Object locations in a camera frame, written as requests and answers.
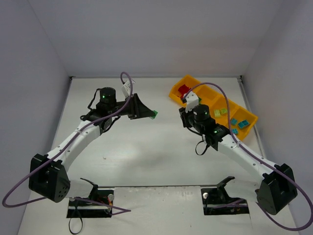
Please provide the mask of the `green and lime lego stack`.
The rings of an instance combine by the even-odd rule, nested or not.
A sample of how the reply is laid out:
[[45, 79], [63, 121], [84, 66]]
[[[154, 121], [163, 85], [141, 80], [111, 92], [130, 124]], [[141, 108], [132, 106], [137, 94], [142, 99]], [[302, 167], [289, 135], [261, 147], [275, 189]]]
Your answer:
[[153, 110], [154, 114], [150, 117], [150, 119], [155, 119], [158, 115], [158, 112], [156, 110]]

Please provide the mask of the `red square lego block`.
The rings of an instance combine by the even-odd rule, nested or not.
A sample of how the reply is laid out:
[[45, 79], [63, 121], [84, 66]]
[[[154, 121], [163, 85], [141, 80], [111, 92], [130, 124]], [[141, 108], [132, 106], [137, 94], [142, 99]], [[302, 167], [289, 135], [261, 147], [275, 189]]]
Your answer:
[[178, 88], [178, 92], [180, 93], [180, 95], [184, 96], [186, 93], [188, 93], [188, 91], [190, 90], [190, 87], [187, 87], [185, 84], [183, 84], [182, 86], [180, 86]]

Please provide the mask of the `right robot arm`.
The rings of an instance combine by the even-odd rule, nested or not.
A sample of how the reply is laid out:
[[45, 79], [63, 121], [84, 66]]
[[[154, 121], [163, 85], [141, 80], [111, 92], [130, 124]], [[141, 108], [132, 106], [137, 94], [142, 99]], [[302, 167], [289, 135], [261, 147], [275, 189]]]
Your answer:
[[197, 105], [192, 110], [179, 108], [183, 127], [195, 129], [206, 147], [228, 156], [250, 175], [250, 180], [239, 182], [236, 192], [243, 198], [258, 203], [271, 215], [278, 214], [297, 195], [293, 170], [287, 164], [278, 165], [255, 154], [231, 135], [230, 130], [218, 124], [209, 114], [207, 105]]

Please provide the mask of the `teal blue lego brick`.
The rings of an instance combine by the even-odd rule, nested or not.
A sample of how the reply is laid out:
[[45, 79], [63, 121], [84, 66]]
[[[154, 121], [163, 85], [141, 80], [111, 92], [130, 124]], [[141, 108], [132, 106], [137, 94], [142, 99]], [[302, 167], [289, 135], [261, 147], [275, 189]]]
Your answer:
[[232, 118], [231, 121], [230, 121], [231, 125], [236, 125], [237, 122], [238, 121], [235, 118]]

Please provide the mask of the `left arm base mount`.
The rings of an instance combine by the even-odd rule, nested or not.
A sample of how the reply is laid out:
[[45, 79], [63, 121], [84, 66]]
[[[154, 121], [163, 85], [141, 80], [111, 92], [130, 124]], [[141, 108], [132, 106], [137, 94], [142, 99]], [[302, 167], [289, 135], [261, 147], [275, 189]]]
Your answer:
[[66, 218], [111, 218], [112, 209], [102, 204], [113, 205], [114, 189], [100, 188], [98, 196], [91, 203], [85, 201], [69, 201]]

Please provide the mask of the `light green lego brick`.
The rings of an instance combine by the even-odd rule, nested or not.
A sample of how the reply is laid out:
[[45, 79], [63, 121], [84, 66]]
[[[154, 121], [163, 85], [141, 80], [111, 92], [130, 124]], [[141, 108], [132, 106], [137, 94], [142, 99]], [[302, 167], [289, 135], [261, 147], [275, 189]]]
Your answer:
[[221, 117], [220, 110], [214, 110], [214, 116], [215, 116], [215, 118], [220, 118]]

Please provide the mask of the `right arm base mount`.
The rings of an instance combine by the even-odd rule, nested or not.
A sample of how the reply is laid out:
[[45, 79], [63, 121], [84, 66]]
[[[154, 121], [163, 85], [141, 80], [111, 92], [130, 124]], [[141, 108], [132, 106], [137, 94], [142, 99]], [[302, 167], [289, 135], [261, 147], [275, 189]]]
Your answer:
[[249, 214], [247, 201], [230, 197], [224, 188], [201, 188], [201, 196], [206, 216]]

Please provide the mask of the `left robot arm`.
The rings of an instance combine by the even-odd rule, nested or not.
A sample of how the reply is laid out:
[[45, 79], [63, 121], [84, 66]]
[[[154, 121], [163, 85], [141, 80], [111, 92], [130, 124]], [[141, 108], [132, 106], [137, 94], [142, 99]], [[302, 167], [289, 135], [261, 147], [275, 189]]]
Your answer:
[[81, 116], [81, 122], [75, 131], [59, 146], [45, 155], [36, 154], [30, 165], [32, 175], [29, 178], [29, 189], [39, 195], [59, 203], [65, 198], [97, 197], [97, 184], [86, 179], [71, 180], [67, 172], [82, 153], [95, 139], [109, 131], [121, 116], [130, 120], [155, 118], [156, 111], [145, 106], [137, 94], [124, 101], [116, 100], [116, 91], [111, 87], [97, 89], [100, 100], [95, 108], [88, 106], [89, 112]]

